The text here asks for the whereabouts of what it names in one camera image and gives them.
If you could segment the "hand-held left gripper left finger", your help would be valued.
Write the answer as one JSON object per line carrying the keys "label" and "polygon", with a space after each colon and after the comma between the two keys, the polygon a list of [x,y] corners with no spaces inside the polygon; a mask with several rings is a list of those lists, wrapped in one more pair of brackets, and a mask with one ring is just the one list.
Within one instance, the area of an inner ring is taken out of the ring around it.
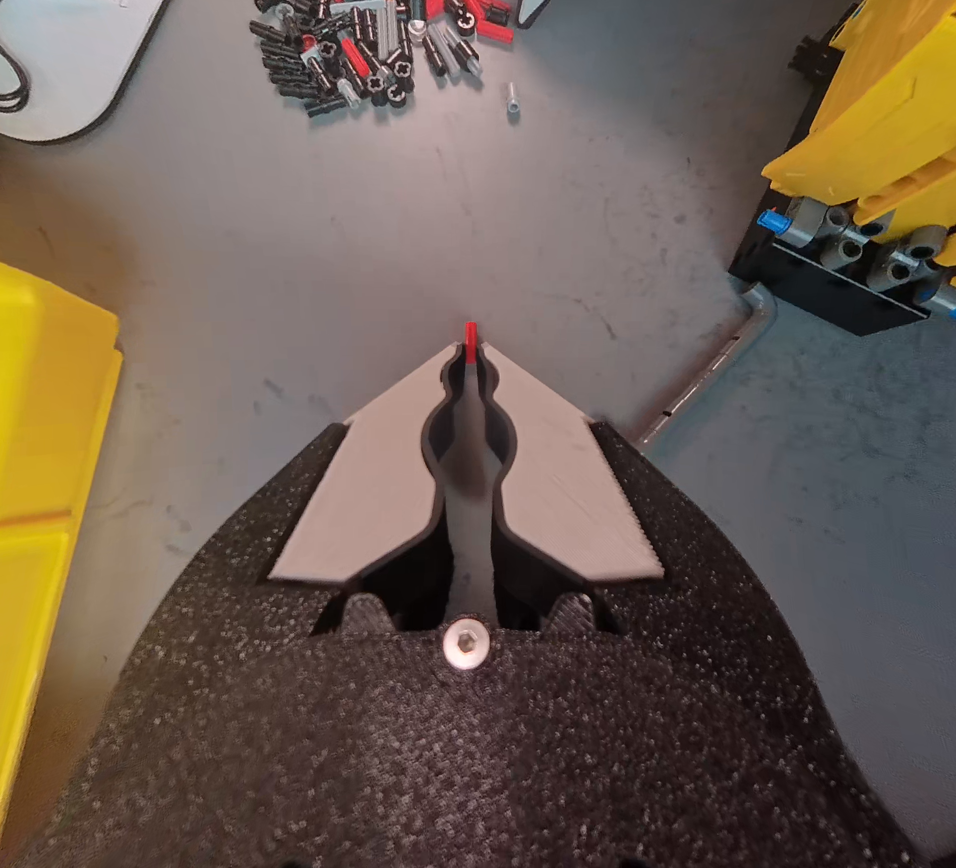
{"label": "hand-held left gripper left finger", "polygon": [[440,462],[466,363],[451,344],[330,426],[335,452],[268,571],[269,582],[331,592],[315,631],[342,630],[359,595],[399,631],[443,621],[455,563]]}

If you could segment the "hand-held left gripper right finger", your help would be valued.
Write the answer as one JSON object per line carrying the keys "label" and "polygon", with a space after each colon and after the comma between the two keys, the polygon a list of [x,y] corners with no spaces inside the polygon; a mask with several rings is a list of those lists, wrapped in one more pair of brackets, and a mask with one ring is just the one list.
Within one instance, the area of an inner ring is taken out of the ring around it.
{"label": "hand-held left gripper right finger", "polygon": [[489,343],[475,351],[484,432],[500,468],[490,552],[497,620],[537,631],[566,595],[663,580],[665,570],[580,408]]}

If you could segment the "grey lego handle assembly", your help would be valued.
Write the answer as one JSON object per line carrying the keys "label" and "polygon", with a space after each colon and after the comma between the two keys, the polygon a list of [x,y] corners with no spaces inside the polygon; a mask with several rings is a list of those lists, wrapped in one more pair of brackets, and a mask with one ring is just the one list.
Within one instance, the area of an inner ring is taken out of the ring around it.
{"label": "grey lego handle assembly", "polygon": [[729,373],[775,323],[776,299],[765,285],[751,285],[743,291],[741,298],[749,308],[747,320],[639,433],[635,447],[642,455],[648,456],[655,446],[661,444],[667,431],[687,417],[693,405],[701,402],[718,380]]}

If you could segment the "yellow lego vehicle model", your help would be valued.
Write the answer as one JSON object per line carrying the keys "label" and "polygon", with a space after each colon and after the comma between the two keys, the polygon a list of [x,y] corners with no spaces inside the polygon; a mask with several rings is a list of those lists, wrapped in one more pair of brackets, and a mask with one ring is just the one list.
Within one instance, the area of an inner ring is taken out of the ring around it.
{"label": "yellow lego vehicle model", "polygon": [[955,0],[863,0],[790,68],[811,99],[730,273],[855,336],[954,320]]}

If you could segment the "pile of red black pins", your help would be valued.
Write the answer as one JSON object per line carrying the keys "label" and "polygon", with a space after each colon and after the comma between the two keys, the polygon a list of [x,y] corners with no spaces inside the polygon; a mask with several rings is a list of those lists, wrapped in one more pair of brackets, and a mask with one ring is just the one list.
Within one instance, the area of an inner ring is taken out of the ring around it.
{"label": "pile of red black pins", "polygon": [[310,120],[405,110],[416,61],[439,85],[482,83],[478,44],[514,42],[502,0],[254,0],[248,22],[269,84]]}

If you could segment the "yellow plastic bin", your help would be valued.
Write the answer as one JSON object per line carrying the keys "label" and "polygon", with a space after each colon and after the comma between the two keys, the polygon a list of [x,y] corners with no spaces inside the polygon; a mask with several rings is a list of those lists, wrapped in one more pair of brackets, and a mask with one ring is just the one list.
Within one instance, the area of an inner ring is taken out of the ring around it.
{"label": "yellow plastic bin", "polygon": [[119,320],[1,265],[1,821],[123,356]]}

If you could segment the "white and wooden book stand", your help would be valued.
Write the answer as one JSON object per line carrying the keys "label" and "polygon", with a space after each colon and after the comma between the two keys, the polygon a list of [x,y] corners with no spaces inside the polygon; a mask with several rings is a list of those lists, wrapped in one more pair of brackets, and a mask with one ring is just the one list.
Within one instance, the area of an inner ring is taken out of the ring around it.
{"label": "white and wooden book stand", "polygon": [[2,135],[66,140],[117,103],[168,0],[2,0]]}

